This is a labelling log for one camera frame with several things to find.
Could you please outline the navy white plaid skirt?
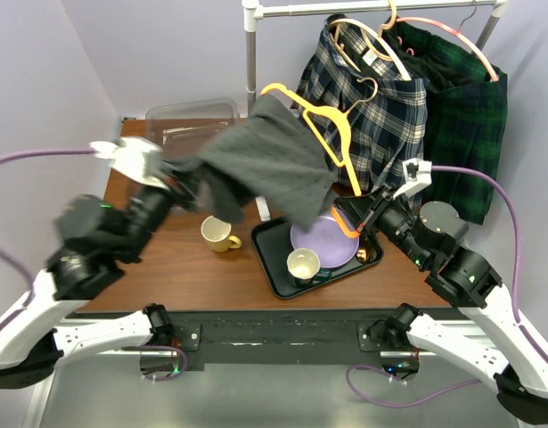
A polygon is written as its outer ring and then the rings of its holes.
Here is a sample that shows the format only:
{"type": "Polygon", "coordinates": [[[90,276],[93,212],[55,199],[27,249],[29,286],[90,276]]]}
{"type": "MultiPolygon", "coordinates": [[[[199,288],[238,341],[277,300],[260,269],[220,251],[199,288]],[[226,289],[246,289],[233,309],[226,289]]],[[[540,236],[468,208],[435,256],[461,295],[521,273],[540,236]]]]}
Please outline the navy white plaid skirt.
{"type": "Polygon", "coordinates": [[[420,158],[429,81],[378,57],[360,28],[343,14],[326,19],[315,53],[296,92],[316,106],[331,106],[348,116],[350,158],[364,191],[403,182],[402,163],[420,158]]]}

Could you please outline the grey dotted skirt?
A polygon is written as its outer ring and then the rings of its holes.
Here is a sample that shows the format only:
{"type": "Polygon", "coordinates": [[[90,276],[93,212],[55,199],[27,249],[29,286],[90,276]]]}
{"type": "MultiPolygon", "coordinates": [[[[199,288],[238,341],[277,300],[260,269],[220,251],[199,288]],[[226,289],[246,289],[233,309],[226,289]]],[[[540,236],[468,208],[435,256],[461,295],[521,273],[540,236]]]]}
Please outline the grey dotted skirt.
{"type": "Polygon", "coordinates": [[[205,208],[229,223],[241,222],[243,207],[262,196],[308,230],[336,197],[322,146],[272,95],[260,96],[241,124],[170,164],[204,183],[205,208]]]}

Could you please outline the cream wooden hanger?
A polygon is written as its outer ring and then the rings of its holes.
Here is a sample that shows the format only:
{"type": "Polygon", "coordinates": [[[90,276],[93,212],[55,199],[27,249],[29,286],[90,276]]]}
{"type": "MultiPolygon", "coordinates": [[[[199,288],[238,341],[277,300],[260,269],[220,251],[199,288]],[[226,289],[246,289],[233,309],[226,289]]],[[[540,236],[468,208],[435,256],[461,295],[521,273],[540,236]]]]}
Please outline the cream wooden hanger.
{"type": "Polygon", "coordinates": [[[333,44],[335,44],[337,51],[341,54],[341,56],[344,58],[346,63],[357,72],[361,72],[361,70],[357,67],[356,63],[345,53],[343,47],[339,43],[339,34],[341,33],[341,27],[343,24],[347,24],[353,27],[358,27],[360,29],[361,36],[364,42],[369,48],[369,51],[372,52],[377,58],[380,58],[383,61],[393,62],[396,65],[402,80],[409,81],[411,80],[411,75],[407,71],[406,67],[401,62],[401,60],[397,57],[396,53],[389,46],[389,44],[381,37],[383,35],[383,32],[386,29],[391,29],[393,27],[397,19],[396,3],[392,0],[388,0],[388,4],[390,6],[390,11],[391,11],[390,19],[384,24],[380,25],[378,32],[369,28],[368,26],[366,26],[360,21],[349,19],[349,18],[342,18],[342,19],[337,19],[335,21],[332,21],[328,25],[328,29],[332,30],[333,28],[335,28],[333,35],[331,36],[333,44]]]}

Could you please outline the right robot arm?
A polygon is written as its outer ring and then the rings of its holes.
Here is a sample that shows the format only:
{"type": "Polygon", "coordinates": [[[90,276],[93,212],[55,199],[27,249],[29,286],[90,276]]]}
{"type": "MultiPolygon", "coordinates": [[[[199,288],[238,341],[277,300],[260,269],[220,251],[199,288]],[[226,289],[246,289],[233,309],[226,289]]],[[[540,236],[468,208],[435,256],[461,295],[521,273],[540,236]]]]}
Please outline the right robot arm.
{"type": "Polygon", "coordinates": [[[456,209],[427,202],[410,211],[404,196],[381,188],[362,196],[341,196],[337,208],[359,232],[380,232],[419,270],[432,291],[479,327],[492,342],[481,346],[448,333],[421,309],[403,303],[373,323],[371,339],[395,350],[410,345],[431,351],[467,371],[495,392],[500,405],[520,421],[548,424],[548,362],[532,345],[512,311],[511,294],[500,275],[462,241],[469,230],[456,209]]]}

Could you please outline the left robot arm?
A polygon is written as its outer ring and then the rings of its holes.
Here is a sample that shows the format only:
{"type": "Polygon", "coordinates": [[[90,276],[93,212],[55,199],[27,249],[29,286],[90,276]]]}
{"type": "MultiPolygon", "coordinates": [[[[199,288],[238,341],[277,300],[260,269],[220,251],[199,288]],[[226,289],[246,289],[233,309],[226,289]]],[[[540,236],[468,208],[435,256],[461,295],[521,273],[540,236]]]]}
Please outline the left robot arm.
{"type": "Polygon", "coordinates": [[[0,317],[0,390],[32,386],[60,366],[107,350],[169,352],[166,380],[187,369],[188,357],[162,305],[80,327],[60,324],[122,278],[121,264],[140,262],[174,206],[196,209],[188,182],[175,175],[143,185],[123,210],[90,194],[67,204],[54,221],[61,247],[29,292],[0,317]]]}

